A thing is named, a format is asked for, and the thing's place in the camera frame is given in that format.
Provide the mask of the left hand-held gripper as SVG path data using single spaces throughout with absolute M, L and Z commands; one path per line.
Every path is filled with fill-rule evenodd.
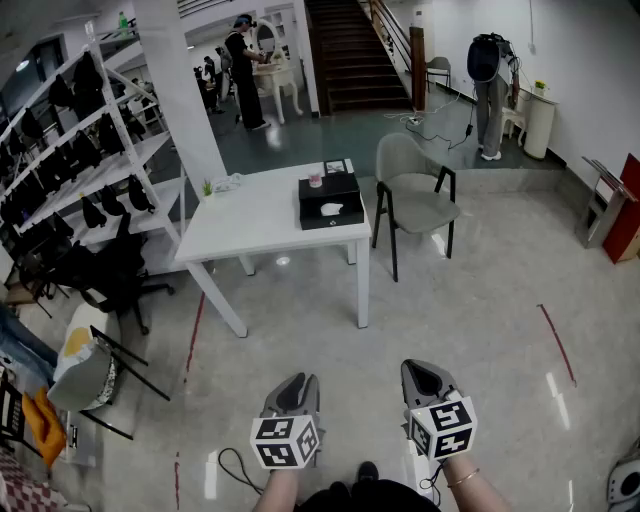
M 319 420 L 317 376 L 311 374 L 306 380 L 299 372 L 282 381 L 267 395 L 260 416 L 252 422 L 250 445 L 261 467 L 298 470 L 315 465 L 325 434 Z

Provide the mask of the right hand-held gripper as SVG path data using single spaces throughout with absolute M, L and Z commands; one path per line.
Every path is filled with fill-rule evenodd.
M 442 461 L 470 450 L 478 426 L 472 400 L 445 369 L 417 359 L 401 364 L 408 437 L 417 453 Z

